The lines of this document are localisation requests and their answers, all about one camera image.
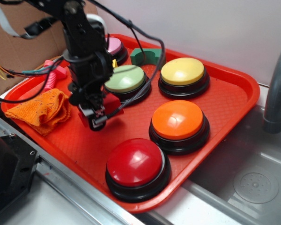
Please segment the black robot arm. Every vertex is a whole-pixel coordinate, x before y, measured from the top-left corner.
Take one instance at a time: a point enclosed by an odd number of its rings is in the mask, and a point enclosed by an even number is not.
[[[101,87],[113,73],[103,25],[87,20],[81,0],[25,1],[62,22],[67,45],[63,55],[73,80],[70,103],[87,117],[92,130],[102,129],[105,122],[94,121],[104,115]]]

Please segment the pink button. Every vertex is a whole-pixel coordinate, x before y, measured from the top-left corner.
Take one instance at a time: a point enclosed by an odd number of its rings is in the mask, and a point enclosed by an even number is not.
[[[121,46],[122,46],[122,42],[120,41],[120,39],[115,38],[115,37],[110,37],[109,38],[108,52],[111,55],[114,55],[118,51],[120,51],[121,50]]]

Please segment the stainless steel sink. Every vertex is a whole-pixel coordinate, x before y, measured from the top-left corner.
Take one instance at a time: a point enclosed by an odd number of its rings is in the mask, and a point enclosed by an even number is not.
[[[183,187],[243,223],[281,224],[281,133],[262,130],[262,113],[252,109]]]

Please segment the faucet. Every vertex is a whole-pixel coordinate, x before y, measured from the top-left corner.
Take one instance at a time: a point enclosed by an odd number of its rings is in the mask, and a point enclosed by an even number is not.
[[[281,132],[281,53],[268,90],[262,128],[271,134]]]

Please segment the orange cloth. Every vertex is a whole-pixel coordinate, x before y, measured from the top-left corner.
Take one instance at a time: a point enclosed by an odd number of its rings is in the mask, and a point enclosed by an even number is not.
[[[72,106],[68,99],[69,97],[59,89],[51,89],[7,110],[5,115],[25,121],[41,135],[46,136],[58,123],[69,119]]]

